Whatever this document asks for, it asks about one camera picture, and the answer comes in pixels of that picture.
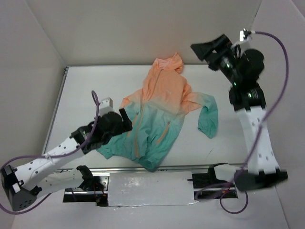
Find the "orange and teal gradient jacket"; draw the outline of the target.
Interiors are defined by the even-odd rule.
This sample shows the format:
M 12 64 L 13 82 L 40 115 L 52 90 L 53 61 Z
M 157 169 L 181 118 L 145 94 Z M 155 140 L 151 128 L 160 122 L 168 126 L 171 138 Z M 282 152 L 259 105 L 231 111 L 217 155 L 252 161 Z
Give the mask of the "orange and teal gradient jacket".
M 197 109 L 201 110 L 198 130 L 214 138 L 218 130 L 215 98 L 193 92 L 182 71 L 183 61 L 177 53 L 155 59 L 142 88 L 121 103 L 132 121 L 132 130 L 114 136 L 97 151 L 106 159 L 120 156 L 154 171 L 172 148 L 185 116 Z

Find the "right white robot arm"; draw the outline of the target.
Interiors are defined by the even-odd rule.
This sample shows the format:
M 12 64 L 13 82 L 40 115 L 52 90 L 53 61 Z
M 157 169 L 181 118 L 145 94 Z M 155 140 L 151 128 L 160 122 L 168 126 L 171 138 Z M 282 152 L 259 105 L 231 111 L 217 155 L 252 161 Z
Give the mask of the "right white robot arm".
M 208 183 L 219 186 L 223 181 L 235 184 L 240 191 L 275 186 L 288 179 L 275 158 L 268 128 L 264 92 L 258 84 L 264 69 L 264 55 L 256 49 L 240 51 L 224 34 L 206 43 L 195 43 L 191 49 L 200 61 L 213 71 L 221 71 L 232 84 L 229 101 L 243 129 L 248 156 L 242 167 L 214 164 L 208 169 Z

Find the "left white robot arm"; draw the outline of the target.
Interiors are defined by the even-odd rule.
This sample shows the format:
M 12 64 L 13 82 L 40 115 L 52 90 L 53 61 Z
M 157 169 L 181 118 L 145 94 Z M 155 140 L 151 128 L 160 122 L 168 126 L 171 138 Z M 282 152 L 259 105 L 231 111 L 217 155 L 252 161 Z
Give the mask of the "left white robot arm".
M 65 164 L 107 144 L 114 136 L 132 130 L 125 109 L 110 111 L 88 125 L 79 127 L 62 143 L 27 164 L 5 165 L 1 169 L 2 187 L 15 214 L 28 211 L 38 198 L 66 188 L 88 190 L 102 187 L 87 166 L 58 172 Z

